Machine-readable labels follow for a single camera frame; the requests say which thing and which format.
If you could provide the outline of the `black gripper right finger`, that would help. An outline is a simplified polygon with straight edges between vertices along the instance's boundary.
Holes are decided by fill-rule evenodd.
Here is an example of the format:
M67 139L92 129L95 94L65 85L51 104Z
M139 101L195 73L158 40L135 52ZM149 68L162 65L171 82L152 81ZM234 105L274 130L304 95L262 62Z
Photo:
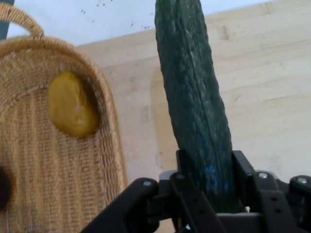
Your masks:
M274 173L254 170L240 151L232 152L238 196L244 206L259 213L265 233L311 231L311 178L292 177L288 183Z

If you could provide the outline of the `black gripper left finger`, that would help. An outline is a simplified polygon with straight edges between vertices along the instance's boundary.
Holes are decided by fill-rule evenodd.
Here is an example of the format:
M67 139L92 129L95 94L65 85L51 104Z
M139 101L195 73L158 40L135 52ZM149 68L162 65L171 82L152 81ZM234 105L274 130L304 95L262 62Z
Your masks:
M95 217L84 233L154 233L171 219L177 233L224 233L225 227L190 175L190 156L176 152L178 170L166 179L139 178Z

